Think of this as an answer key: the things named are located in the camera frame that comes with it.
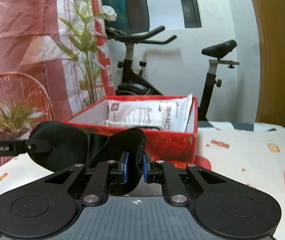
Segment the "black sleep eye mask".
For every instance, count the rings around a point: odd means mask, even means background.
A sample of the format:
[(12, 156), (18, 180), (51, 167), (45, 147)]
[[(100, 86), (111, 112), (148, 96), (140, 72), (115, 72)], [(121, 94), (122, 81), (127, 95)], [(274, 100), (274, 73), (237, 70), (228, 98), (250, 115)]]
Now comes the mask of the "black sleep eye mask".
[(128, 153), (127, 181), (112, 185), (112, 195), (122, 196), (132, 192), (143, 174), (146, 139), (144, 132), (138, 128), (106, 136), (88, 134), (76, 126), (62, 122), (46, 121), (36, 126), (29, 139), (49, 142), (49, 152), (29, 153), (29, 156), (35, 163), (52, 172), (75, 164), (85, 165), (88, 171), (103, 161), (119, 161), (124, 152)]

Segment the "white medical mask package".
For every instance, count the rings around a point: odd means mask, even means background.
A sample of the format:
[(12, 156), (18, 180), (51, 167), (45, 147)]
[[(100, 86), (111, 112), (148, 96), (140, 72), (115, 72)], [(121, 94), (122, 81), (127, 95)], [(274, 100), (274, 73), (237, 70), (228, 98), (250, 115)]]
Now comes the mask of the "white medical mask package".
[(108, 100), (108, 120), (161, 126), (166, 131), (184, 132), (192, 106), (192, 94), (161, 100)]

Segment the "red strawberry cardboard box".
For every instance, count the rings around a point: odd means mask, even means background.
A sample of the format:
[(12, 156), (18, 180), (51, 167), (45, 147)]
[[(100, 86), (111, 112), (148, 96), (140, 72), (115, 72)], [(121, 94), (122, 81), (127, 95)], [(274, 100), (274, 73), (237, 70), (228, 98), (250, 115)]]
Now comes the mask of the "red strawberry cardboard box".
[[(108, 120), (108, 100), (161, 100), (183, 98), (185, 96), (166, 95), (115, 95), (108, 96), (101, 101), (84, 108), (78, 113), (64, 120), (65, 123), (93, 131), (98, 134), (111, 136), (129, 128), (104, 126)], [(184, 168), (194, 164), (197, 160), (197, 133), (198, 133), (198, 108), (197, 98), (192, 96), (192, 106), (189, 119), (184, 132), (156, 131), (142, 129), (146, 137), (146, 150), (152, 160), (164, 160), (173, 163), (177, 168)]]

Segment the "small white mask packet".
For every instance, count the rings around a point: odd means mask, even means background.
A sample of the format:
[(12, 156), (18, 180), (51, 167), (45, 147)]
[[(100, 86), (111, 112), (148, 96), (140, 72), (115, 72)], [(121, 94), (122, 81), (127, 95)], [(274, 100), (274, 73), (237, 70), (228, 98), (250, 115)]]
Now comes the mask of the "small white mask packet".
[(116, 122), (110, 120), (104, 120), (102, 123), (104, 126), (109, 127), (123, 127), (123, 128), (142, 128), (142, 129), (151, 129), (156, 131), (163, 131), (164, 129), (161, 126), (154, 126), (150, 124), (130, 124), (126, 122)]

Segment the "black exercise bike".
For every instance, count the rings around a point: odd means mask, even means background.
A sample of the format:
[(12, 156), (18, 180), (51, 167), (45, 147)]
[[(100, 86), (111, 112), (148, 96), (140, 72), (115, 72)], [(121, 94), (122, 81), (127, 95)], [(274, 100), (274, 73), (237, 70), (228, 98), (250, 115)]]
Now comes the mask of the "black exercise bike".
[(184, 44), (182, 36), (165, 38), (165, 27), (141, 34), (106, 28), (108, 40), (122, 42), (124, 59), (117, 63), (116, 95), (186, 95), (198, 98), (199, 120), (232, 121), (236, 113), (237, 42), (205, 47)]

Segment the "white patterned table cloth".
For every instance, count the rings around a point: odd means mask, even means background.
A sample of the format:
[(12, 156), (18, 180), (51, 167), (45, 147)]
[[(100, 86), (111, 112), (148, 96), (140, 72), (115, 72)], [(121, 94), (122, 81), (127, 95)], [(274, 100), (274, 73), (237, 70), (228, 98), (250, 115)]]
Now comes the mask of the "white patterned table cloth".
[(75, 164), (0, 195), (0, 239), (285, 239), (285, 131), (197, 133), (206, 168), (177, 168), (189, 206), (142, 177), (130, 193), (83, 206)]

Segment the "pink printed backdrop cloth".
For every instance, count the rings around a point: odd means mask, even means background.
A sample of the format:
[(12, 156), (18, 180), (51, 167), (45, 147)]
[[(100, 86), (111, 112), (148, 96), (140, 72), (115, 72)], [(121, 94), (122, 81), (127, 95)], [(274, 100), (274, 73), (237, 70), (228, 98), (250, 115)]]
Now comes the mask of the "pink printed backdrop cloth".
[(0, 0), (0, 139), (114, 93), (101, 0)]

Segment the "dark framed window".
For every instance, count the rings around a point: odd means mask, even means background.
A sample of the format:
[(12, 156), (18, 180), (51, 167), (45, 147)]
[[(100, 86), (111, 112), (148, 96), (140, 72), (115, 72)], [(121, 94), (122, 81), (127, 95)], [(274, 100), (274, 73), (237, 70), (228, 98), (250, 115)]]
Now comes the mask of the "dark framed window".
[(197, 0), (102, 0), (114, 9), (117, 18), (106, 21), (129, 34), (150, 31), (160, 25), (167, 30), (202, 26)]

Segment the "wooden door frame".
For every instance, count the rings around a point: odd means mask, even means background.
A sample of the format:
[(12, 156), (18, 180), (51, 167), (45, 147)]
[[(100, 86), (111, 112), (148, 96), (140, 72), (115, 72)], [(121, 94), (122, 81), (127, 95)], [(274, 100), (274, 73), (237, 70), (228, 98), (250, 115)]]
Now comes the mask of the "wooden door frame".
[(260, 43), (256, 120), (285, 128), (285, 0), (252, 0)]

